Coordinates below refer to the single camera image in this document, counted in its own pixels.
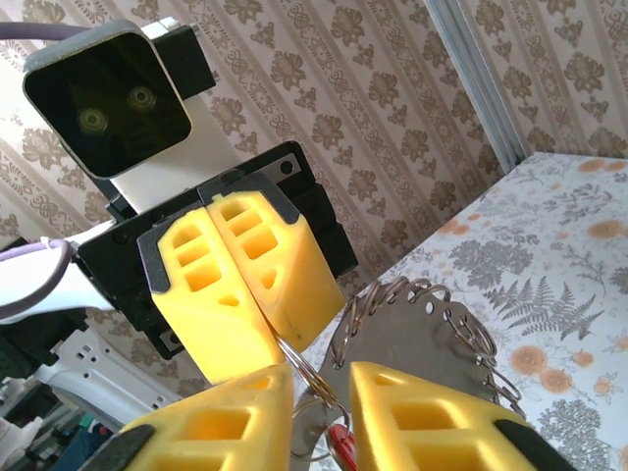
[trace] cable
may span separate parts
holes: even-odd
[[[63,240],[62,238],[55,238],[47,240],[45,243],[35,242],[28,245],[23,245],[21,247],[12,248],[4,252],[0,252],[1,263],[5,260],[10,260],[12,258],[21,257],[22,255],[26,255],[28,253],[37,252],[39,250],[46,250],[49,248],[61,249],[59,262],[57,263],[54,271],[52,272],[48,280],[46,280],[43,285],[41,285],[41,287],[33,291],[31,294],[23,297],[22,299],[18,299],[17,301],[13,301],[5,304],[4,306],[0,306],[1,324],[11,324],[12,318],[14,316],[18,316],[27,309],[30,309],[32,306],[44,300],[46,296],[50,294],[54,288],[57,287],[57,285],[59,284],[59,282],[61,282],[61,279],[65,275],[68,266],[72,262],[72,255],[74,250],[70,243],[66,240]],[[22,316],[19,317],[19,319],[13,320],[13,322],[18,322],[22,320]]]
[[[47,41],[62,41],[88,29],[88,27],[82,26],[0,22],[0,40],[40,39]]]

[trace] floral tablecloth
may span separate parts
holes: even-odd
[[[537,153],[382,276],[452,288],[530,423],[581,470],[628,470],[627,208],[628,162]],[[316,367],[337,322],[306,352]]]

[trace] key ring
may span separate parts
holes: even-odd
[[[493,366],[497,366],[495,357],[497,355],[497,344],[493,339],[493,336],[487,331],[487,328],[482,324],[477,317],[468,312],[460,318],[460,326],[464,327],[469,333],[469,341],[476,345],[476,349],[484,351],[486,353],[486,359],[493,359],[491,363],[495,363]]]
[[[344,422],[344,426],[347,429],[347,434],[346,437],[348,437],[349,433],[349,427],[351,426],[351,419],[349,417],[349,413],[346,410],[346,408],[340,404],[338,401],[336,401],[335,403],[332,404],[332,406],[330,407],[329,404],[327,404],[325,402],[324,399],[322,399],[321,397],[313,397],[310,400],[303,402],[302,404],[300,404],[299,406],[297,406],[294,409],[294,412],[292,413],[292,422],[295,421],[303,412],[305,412],[307,409],[309,409],[310,407],[316,405],[316,404],[324,404],[327,407],[329,407],[330,409],[334,409],[337,408],[341,414],[342,414],[342,420]],[[327,440],[327,435],[329,434],[330,429],[332,428],[334,424],[330,424],[326,429],[325,432],[323,432],[323,435],[325,435],[325,438]],[[321,454],[320,456],[310,456],[307,457],[307,453],[295,453],[292,450],[290,451],[290,456],[294,459],[297,459],[299,461],[305,461],[306,463],[315,463],[316,461],[321,461],[322,459],[328,458],[330,456],[332,456],[332,452],[328,451],[325,454]]]
[[[376,281],[375,283],[373,283],[372,286],[369,287],[369,290],[366,293],[366,296],[364,296],[364,305],[370,306],[368,312],[366,313],[369,316],[372,316],[373,314],[375,314],[375,311],[379,307],[380,298],[378,294],[380,293],[381,287],[382,287],[382,284],[379,281]]]
[[[341,358],[341,361],[338,361],[336,363],[337,370],[342,368],[342,366],[344,365],[344,356],[346,355],[346,350],[348,349],[349,339],[351,338],[352,324],[356,315],[357,315],[357,300],[355,296],[352,295],[349,298],[349,301],[347,302],[346,306],[344,307],[344,311],[342,312],[342,317],[340,318],[341,324],[342,322],[345,321],[347,317],[349,319],[346,324],[346,327],[344,328],[344,336],[342,337],[342,344],[338,348],[336,348],[336,342],[334,341],[334,338],[336,337],[338,330],[334,332],[334,336],[332,337],[332,341],[330,343],[330,348],[332,349],[332,354],[334,355],[334,357]]]
[[[445,320],[449,323],[449,325],[453,329],[455,336],[462,343],[464,343],[469,349],[474,351],[475,354],[481,357],[482,359],[487,360],[490,364],[494,363],[495,356],[497,354],[497,345],[495,344],[495,341],[493,340],[491,335],[488,334],[488,332],[486,331],[486,328],[483,327],[482,328],[483,330],[480,330],[478,328],[479,321],[478,323],[474,323],[475,324],[474,327],[479,334],[479,336],[477,336],[476,334],[473,333],[473,331],[469,327],[466,314],[462,319],[459,320],[460,326],[464,327],[471,336],[470,338],[467,338],[467,336],[465,336],[462,333],[462,331],[453,323],[453,320],[451,319],[451,311],[449,309],[445,310],[445,312],[443,313],[443,316],[445,317]],[[475,341],[477,338],[480,339],[480,342],[481,342],[480,344],[478,344]]]
[[[310,363],[303,358],[303,356],[296,351],[292,345],[290,345],[276,332],[274,332],[274,334],[280,350],[284,353],[289,363],[296,368],[305,383],[307,383],[307,386],[309,386],[312,391],[314,391],[314,393],[318,395],[321,400],[323,400],[327,407],[333,408],[334,405],[339,402],[336,393],[332,391],[321,375],[317,373],[314,367],[310,365]]]
[[[408,299],[408,302],[410,304],[414,304],[421,296],[426,295],[426,294],[431,294],[434,295],[437,292],[443,292],[443,301],[444,302],[450,302],[451,301],[451,291],[449,291],[449,289],[445,286],[445,285],[429,285],[425,288],[423,288],[421,285],[419,285],[418,283],[414,284],[416,288],[416,290],[412,290],[412,296],[410,296],[410,298]]]
[[[500,386],[495,381],[494,376],[488,375],[483,381],[483,384],[495,391],[496,397],[501,396],[506,399],[509,402],[512,411],[525,420],[526,413],[519,406],[519,401],[523,398],[521,391],[516,386],[514,386],[514,384],[510,380],[508,380],[508,378],[506,378],[502,373],[500,373],[494,366],[491,366],[489,363],[484,361],[484,359],[480,360],[480,363],[484,364],[484,366],[486,366],[493,375],[497,376],[505,382],[505,386]]]
[[[404,289],[409,283],[409,280],[405,277],[399,277],[388,285],[384,285],[384,290],[380,299],[378,300],[378,307],[387,302],[388,304],[394,304],[399,292]]]
[[[408,302],[410,304],[414,304],[421,294],[432,285],[427,278],[418,278],[416,280],[412,280],[410,283],[412,284],[412,288],[410,289],[412,295],[408,297]]]

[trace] black camera housing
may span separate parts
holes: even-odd
[[[153,43],[116,20],[30,54],[24,92],[91,176],[112,179],[191,132]]]

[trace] patterned wallpaper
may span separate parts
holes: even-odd
[[[471,102],[417,0],[22,0],[0,21],[197,23],[218,86],[204,96],[242,158],[304,147],[358,256],[355,291],[501,177]],[[21,94],[41,41],[0,41],[0,245],[69,236],[108,219],[104,198]],[[123,355],[188,395],[185,354],[163,361],[116,312],[90,321]]]
[[[458,3],[528,155],[628,156],[628,1]]]

